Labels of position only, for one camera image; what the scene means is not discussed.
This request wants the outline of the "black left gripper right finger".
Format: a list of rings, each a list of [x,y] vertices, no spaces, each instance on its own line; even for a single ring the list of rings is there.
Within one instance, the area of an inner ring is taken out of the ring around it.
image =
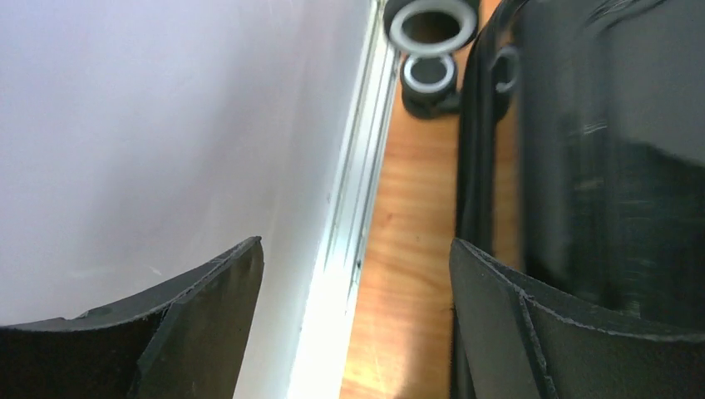
[[[450,273],[479,398],[701,398],[704,336],[588,303],[455,239]]]

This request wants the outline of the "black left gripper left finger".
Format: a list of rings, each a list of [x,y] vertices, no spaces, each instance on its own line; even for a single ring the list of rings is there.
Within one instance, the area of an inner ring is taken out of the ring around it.
[[[73,319],[1,329],[4,398],[230,398],[264,273],[258,237]]]

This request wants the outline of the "black white space suitcase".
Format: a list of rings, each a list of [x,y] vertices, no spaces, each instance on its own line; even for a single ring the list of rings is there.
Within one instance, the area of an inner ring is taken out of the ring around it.
[[[455,239],[704,336],[704,4],[389,1],[402,103],[458,115]],[[479,398],[453,300],[453,398]]]

